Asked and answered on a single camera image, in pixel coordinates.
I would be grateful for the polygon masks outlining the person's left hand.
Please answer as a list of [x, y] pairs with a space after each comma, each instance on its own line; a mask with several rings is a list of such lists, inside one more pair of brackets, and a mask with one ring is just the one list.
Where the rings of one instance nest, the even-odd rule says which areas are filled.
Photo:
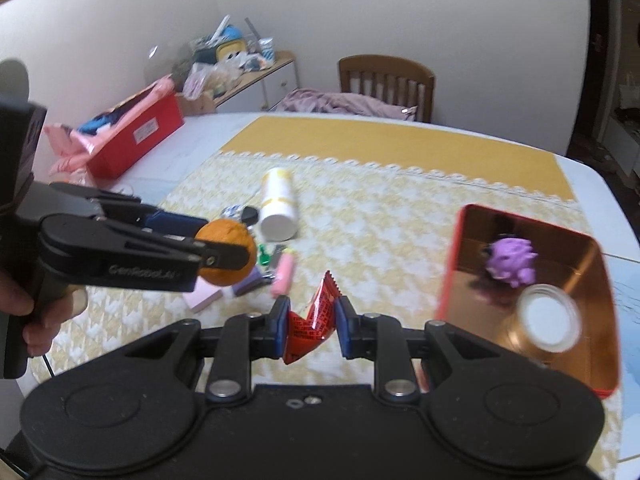
[[[1, 350], [11, 338], [18, 333], [19, 340], [26, 344], [29, 356], [44, 356], [52, 347], [54, 338], [58, 336], [63, 323], [78, 315], [85, 309], [87, 300], [81, 305], [80, 286], [70, 285], [65, 295], [37, 308], [35, 316], [12, 336], [1, 336]], [[1, 273], [1, 312], [6, 316], [31, 316], [34, 300], [21, 289], [8, 274]]]

